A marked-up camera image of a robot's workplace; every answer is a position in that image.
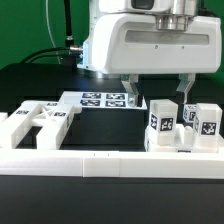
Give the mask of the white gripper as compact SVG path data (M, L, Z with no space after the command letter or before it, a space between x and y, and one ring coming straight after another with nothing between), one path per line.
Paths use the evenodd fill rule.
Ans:
M136 74L180 74L176 92L187 103L196 74L221 64L221 20L198 16L197 0L90 0L88 61L121 76L128 105L140 106Z

